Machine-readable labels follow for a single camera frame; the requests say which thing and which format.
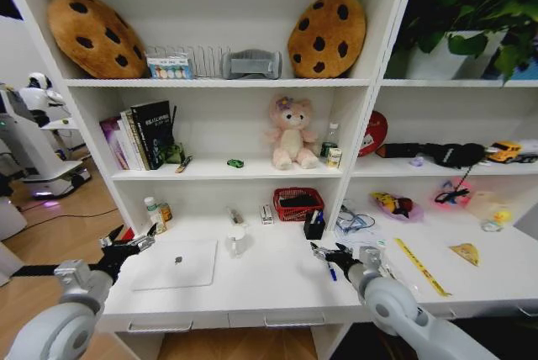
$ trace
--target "blue pen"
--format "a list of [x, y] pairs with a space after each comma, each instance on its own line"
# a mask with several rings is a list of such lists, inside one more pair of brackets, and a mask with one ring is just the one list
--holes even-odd
[[330, 272], [330, 275], [332, 276], [333, 278], [333, 282], [335, 282], [337, 279], [336, 279], [336, 272], [335, 270], [333, 269], [332, 265], [330, 264], [330, 262], [327, 262], [327, 266], [329, 267], [329, 272]]

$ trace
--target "yellow ruler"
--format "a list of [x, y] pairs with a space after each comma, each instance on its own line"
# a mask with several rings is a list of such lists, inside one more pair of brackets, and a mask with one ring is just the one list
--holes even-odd
[[431, 275], [430, 272], [428, 272], [428, 269], [426, 269], [426, 266], [422, 264], [422, 262], [413, 254], [413, 252], [409, 249], [405, 243], [400, 240], [399, 238], [394, 238], [396, 240], [396, 243], [399, 245], [400, 248], [402, 248], [403, 253], [411, 260], [411, 262], [419, 269], [419, 271], [424, 275], [426, 280], [431, 284], [431, 286], [435, 289], [435, 291], [443, 296], [448, 297], [449, 295], [452, 295], [450, 293], [447, 293], [444, 288], [441, 287], [439, 282], [435, 280], [435, 278]]

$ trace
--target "black pen holder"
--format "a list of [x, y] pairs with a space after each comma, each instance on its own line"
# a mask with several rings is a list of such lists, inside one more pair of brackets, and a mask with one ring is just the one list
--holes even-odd
[[321, 220], [318, 224], [310, 224], [312, 221], [312, 214], [314, 212], [306, 214], [306, 220], [304, 221], [304, 236], [307, 240], [320, 240], [325, 229], [325, 220]]

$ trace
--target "dish rack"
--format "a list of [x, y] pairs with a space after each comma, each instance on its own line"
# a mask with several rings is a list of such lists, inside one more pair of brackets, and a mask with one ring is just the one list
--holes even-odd
[[148, 57], [188, 58], [189, 67], [195, 78], [221, 78], [220, 59], [230, 53], [229, 46], [146, 46]]

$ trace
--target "white mug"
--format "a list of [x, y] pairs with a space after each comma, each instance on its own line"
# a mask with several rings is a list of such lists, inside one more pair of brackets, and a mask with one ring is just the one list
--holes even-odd
[[240, 257], [246, 249], [246, 231], [241, 225], [233, 225], [228, 231], [229, 253]]

